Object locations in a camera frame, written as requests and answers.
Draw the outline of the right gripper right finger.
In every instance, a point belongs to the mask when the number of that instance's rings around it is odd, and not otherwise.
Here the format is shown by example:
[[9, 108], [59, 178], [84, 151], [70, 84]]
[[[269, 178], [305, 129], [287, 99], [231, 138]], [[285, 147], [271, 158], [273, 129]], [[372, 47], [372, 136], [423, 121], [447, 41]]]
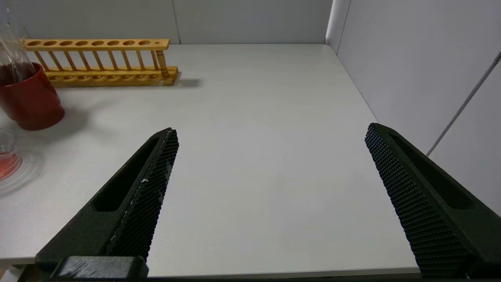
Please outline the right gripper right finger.
[[390, 127], [365, 144], [423, 277], [500, 276], [500, 216]]

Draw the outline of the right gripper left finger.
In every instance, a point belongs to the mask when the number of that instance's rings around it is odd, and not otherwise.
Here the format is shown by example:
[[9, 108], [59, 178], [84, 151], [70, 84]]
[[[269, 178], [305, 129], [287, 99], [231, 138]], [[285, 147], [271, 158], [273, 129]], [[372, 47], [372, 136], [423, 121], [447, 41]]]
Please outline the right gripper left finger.
[[36, 254], [36, 266], [53, 271], [70, 256], [147, 259], [178, 149], [173, 128], [149, 137]]

